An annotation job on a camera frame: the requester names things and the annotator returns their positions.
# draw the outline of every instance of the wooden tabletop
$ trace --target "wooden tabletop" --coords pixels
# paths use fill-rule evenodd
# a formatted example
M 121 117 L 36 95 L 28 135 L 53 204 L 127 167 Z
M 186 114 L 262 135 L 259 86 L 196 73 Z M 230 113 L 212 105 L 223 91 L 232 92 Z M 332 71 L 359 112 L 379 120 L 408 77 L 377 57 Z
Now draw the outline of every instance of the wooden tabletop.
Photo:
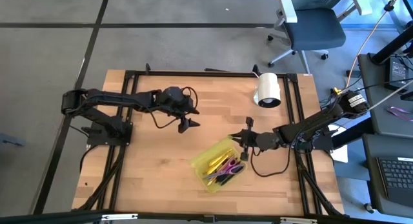
M 109 70 L 103 90 L 120 92 L 124 70 Z M 311 75 L 299 74 L 299 88 L 305 117 L 319 111 L 314 80 Z M 170 86 L 190 86 L 199 96 L 200 115 L 190 117 L 201 124 L 177 132 L 174 123 L 157 129 L 149 114 L 133 112 L 133 135 L 126 148 L 121 173 L 116 210 L 123 212 L 162 212 L 187 214 L 245 214 L 302 216 L 301 195 L 293 152 L 290 166 L 283 174 L 261 178 L 251 166 L 215 194 L 208 193 L 196 178 L 190 160 L 223 139 L 245 128 L 245 118 L 254 118 L 256 132 L 270 132 L 274 127 L 288 124 L 283 81 L 279 79 L 281 105 L 261 108 L 252 102 L 257 80 L 240 77 L 180 77 L 139 76 L 137 91 L 164 89 Z M 292 83 L 290 91 L 296 121 L 299 120 Z M 109 115 L 115 107 L 99 107 Z M 154 114 L 159 125 L 170 121 L 162 113 Z M 108 153 L 107 146 L 91 151 L 83 163 L 73 208 L 81 206 L 102 179 Z M 288 150 L 268 150 L 254 158 L 256 169 L 262 173 L 283 170 Z M 343 212 L 334 167 L 328 155 L 314 151 L 313 162 L 319 187 L 328 200 Z M 104 207 L 108 207 L 111 185 Z M 314 211 L 311 189 L 307 185 L 310 210 Z

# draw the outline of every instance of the scissors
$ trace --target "scissors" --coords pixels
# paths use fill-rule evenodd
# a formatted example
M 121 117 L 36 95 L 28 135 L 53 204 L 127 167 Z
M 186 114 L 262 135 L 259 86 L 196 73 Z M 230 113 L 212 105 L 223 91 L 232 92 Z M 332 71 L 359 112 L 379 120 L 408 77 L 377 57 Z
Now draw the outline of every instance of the scissors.
M 207 175 L 205 179 L 211 179 L 220 175 L 225 175 L 225 174 L 237 174 L 239 173 L 242 169 L 244 168 L 244 165 L 242 165 L 240 162 L 237 162 L 236 159 L 230 159 L 230 161 L 227 163 L 227 165 L 224 166 L 219 172 L 213 173 L 211 175 Z

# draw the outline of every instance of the black desk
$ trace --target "black desk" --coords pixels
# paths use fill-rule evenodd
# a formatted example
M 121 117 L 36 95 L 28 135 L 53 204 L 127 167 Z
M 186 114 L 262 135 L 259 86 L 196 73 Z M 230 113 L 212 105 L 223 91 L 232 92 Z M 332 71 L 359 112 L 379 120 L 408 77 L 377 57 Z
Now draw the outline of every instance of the black desk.
M 375 85 L 385 81 L 385 65 L 375 65 L 370 61 L 366 54 L 359 55 L 358 60 L 364 86 Z M 386 89 L 383 85 L 367 88 L 365 91 L 370 106 L 378 103 L 393 92 Z M 413 101 L 402 101 L 400 100 L 400 95 L 396 94 L 371 110 L 371 118 L 347 129 L 342 134 L 334 136 L 334 147 L 340 147 L 353 140 L 359 139 L 362 134 L 380 134 L 413 138 L 413 123 L 400 119 L 385 110 L 385 108 L 391 106 L 413 111 Z
M 367 182 L 373 209 L 382 214 L 413 218 L 413 208 L 387 199 L 376 157 L 403 156 L 413 158 L 413 139 L 363 134 L 370 181 Z

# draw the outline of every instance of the floor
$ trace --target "floor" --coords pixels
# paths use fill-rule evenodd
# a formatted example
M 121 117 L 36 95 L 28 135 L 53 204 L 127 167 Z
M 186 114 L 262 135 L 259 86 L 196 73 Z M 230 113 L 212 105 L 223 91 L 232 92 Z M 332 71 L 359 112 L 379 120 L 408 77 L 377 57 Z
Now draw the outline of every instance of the floor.
M 94 23 L 102 0 L 0 0 L 0 23 Z M 334 10 L 342 12 L 350 0 Z M 369 17 L 352 14 L 344 24 L 374 24 L 383 0 L 370 0 Z M 275 0 L 109 0 L 104 23 L 273 23 Z M 405 15 L 397 6 L 398 15 Z M 393 24 L 387 14 L 382 24 Z M 267 62 L 285 50 L 280 41 L 267 44 L 265 29 L 122 28 L 100 29 L 83 83 L 101 88 L 106 70 L 203 70 L 206 67 L 249 72 L 304 73 L 298 56 L 287 56 L 274 68 Z M 28 214 L 62 119 L 61 95 L 73 88 L 92 33 L 91 28 L 0 28 L 0 132 L 26 141 L 24 147 L 0 145 L 0 216 Z M 345 86 L 359 46 L 370 30 L 345 30 L 344 46 L 330 50 L 329 59 L 307 53 L 319 99 L 331 87 Z M 377 52 L 398 32 L 379 28 L 362 52 Z M 76 127 L 88 125 L 75 119 Z M 85 137 L 69 131 L 45 212 L 70 210 Z M 364 181 L 339 178 L 345 212 L 352 217 L 413 223 L 410 219 L 369 214 Z

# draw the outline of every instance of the table leg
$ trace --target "table leg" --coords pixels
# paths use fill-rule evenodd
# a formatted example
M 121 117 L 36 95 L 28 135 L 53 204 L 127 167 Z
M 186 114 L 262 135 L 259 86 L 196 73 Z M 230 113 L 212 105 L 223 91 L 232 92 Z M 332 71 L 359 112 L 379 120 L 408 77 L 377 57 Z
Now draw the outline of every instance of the table leg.
M 371 117 L 332 137 L 334 150 L 361 138 L 363 134 L 374 134 Z

